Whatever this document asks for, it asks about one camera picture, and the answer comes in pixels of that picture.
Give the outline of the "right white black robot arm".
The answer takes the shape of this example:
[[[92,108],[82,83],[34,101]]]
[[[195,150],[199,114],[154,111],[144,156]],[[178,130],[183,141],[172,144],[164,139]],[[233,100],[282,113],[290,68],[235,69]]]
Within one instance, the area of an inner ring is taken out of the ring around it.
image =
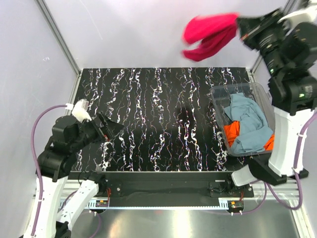
[[[300,9],[289,14],[276,9],[236,19],[241,40],[260,52],[269,71],[275,133],[270,156],[254,158],[232,173],[225,184],[229,196],[237,196],[243,185],[255,180],[279,185],[309,174],[303,166],[303,149],[317,107],[317,80],[309,73],[317,59],[316,17],[316,1],[303,0]]]

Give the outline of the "pink red t shirt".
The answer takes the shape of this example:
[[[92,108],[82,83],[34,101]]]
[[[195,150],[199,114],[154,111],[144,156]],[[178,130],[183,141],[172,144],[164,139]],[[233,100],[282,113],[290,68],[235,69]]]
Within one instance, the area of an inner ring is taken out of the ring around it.
[[[183,50],[185,58],[199,62],[217,54],[237,34],[239,14],[236,12],[210,16],[196,16],[189,21],[183,31],[183,41],[187,45],[199,42],[197,48]]]

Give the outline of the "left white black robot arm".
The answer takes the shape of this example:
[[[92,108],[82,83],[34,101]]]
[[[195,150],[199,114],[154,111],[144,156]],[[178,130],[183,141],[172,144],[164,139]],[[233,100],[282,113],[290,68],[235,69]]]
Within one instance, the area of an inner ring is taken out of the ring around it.
[[[102,113],[83,121],[71,115],[56,120],[51,137],[36,159],[36,200],[24,238],[71,237],[71,231],[89,201],[109,192],[105,175],[89,172],[74,195],[65,205],[60,205],[76,155],[92,143],[111,141],[123,128]]]

